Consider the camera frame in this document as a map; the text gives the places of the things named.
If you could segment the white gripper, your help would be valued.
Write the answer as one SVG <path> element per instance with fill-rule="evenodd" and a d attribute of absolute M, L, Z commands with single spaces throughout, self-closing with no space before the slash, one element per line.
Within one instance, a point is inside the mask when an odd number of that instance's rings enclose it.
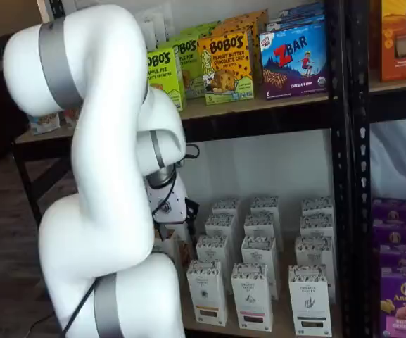
<path fill-rule="evenodd" d="M 149 205 L 152 211 L 168 195 L 172 183 L 160 189 L 153 189 L 148 184 L 146 191 L 148 194 Z M 172 192 L 168 196 L 165 205 L 157 211 L 153 219 L 156 224 L 156 238 L 164 241 L 170 237 L 169 230 L 164 224 L 177 224 L 186 221 L 187 229 L 193 246 L 196 245 L 196 226 L 195 221 L 199 211 L 199 204 L 187 197 L 186 188 L 181 177 L 177 177 Z"/>

